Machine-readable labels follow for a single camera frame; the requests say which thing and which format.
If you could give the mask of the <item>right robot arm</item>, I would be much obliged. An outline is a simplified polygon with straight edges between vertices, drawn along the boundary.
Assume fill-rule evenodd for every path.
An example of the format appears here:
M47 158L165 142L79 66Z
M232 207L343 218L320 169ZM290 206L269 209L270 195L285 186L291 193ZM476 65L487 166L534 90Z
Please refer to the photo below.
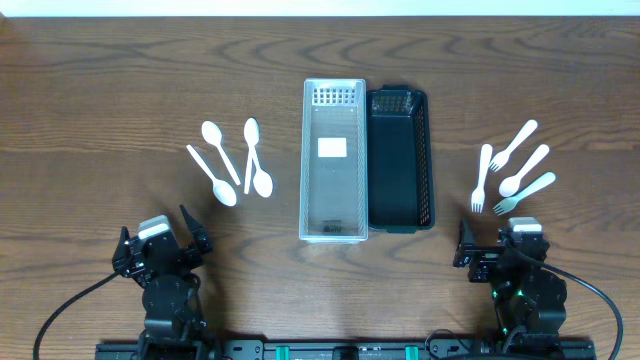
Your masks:
M514 217L498 231L497 246L480 246L469 223L461 220L453 259L468 267L471 283L488 283L504 342L500 351L551 350L566 320L566 282L542 267L550 248L533 217Z

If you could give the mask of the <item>white spoon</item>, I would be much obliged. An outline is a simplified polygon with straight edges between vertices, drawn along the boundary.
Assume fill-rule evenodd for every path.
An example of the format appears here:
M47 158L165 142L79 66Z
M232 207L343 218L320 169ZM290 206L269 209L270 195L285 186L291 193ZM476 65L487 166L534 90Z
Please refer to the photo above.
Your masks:
M233 166L229 156L226 154L225 150L222 147L222 139L223 135L220 128L213 123L212 121L204 121L201 125L201 133L204 140L213 145L219 152L225 167L227 168L232 180L236 185L240 185L241 181L238 176L238 173Z
M504 179L499 186L499 194L509 197L516 193L520 187L521 180L529 173L544 157L550 152L550 147L546 144L539 145L531 154L521 169L513 176Z
M204 160L204 158L199 154L199 152L192 146L186 146L189 154L192 156L194 161L199 165L199 167L204 171L204 173L209 177L212 181L212 191L216 199L221 202L223 205L228 207L233 207L237 204L237 196L235 190L231 187L231 185L221 179L218 179Z

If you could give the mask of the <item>white fork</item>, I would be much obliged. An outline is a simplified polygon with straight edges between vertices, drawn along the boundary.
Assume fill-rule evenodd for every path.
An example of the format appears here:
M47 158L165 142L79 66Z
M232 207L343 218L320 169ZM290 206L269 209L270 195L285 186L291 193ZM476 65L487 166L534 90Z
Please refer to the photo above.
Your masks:
M493 147L483 144L480 151L478 178L475 189L471 193L471 210L473 213L481 213L485 201L485 182L489 170Z
M498 152L491 160L489 169L497 172L504 167L511 154L521 145L538 127L538 122L534 119L528 120L519 130L509 145L502 151Z

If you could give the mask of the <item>white spoon bowl up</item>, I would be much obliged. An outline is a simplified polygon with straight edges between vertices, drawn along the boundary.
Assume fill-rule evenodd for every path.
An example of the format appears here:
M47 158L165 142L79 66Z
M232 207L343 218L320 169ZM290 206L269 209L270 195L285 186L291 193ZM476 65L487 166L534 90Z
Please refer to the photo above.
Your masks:
M251 183L252 167L255 166L257 168L257 171L259 168L259 163L256 161L257 152L255 149L260 139L259 126L256 119L253 117L248 118L244 125L244 138L248 145L248 155L247 155L247 162L246 162L246 169L245 169L244 193L248 194L250 189L250 183Z

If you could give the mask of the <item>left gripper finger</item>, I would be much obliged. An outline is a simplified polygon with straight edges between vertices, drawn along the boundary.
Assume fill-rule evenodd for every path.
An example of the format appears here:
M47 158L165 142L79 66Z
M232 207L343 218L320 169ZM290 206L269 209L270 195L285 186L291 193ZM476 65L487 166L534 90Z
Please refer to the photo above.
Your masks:
M201 254L210 253L213 250L212 243L205 228L187 211L184 205L180 205L185 224L193 238L193 244Z
M129 267L128 262L131 257L129 240L130 235L128 228L126 226L123 226L121 228L118 244L112 257L112 266L116 274L123 274L124 271Z

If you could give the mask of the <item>white spoon bowl down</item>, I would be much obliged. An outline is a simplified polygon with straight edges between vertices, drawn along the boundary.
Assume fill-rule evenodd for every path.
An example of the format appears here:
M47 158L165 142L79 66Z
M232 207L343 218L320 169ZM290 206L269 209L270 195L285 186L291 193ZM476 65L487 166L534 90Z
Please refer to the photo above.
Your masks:
M253 165L255 166L255 174L253 177L254 188L261 197L268 198L273 192L272 177L261 168L255 148L251 147L249 152L251 154Z

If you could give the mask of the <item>pale green fork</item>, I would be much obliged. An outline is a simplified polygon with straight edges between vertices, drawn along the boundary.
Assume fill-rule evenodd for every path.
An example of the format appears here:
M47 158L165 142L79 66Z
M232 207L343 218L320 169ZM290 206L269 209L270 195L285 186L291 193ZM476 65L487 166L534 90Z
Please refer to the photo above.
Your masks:
M553 172L547 172L541 175L538 179L533 181L529 186L527 186L525 189L523 189L516 195L504 198L497 205L495 205L493 207L494 213L496 215L504 215L512 211L521 200L549 186L555 180L556 180L556 174Z

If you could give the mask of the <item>black plastic basket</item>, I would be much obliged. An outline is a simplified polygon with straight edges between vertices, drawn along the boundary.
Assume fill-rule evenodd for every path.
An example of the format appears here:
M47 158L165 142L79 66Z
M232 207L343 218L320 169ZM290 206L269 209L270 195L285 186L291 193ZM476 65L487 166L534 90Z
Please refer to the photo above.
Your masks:
M369 90L369 226L388 233L429 230L436 222L427 94L407 85Z

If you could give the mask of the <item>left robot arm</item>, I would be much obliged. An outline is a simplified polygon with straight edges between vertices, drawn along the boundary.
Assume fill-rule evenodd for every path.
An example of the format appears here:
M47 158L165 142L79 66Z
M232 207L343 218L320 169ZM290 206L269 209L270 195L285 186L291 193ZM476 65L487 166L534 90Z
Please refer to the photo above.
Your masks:
M180 207L192 242L182 248L164 215L142 222L135 237L126 227L112 257L114 271L142 289L146 312L132 359L207 359L216 341L206 334L199 290L193 270L212 251L205 228Z

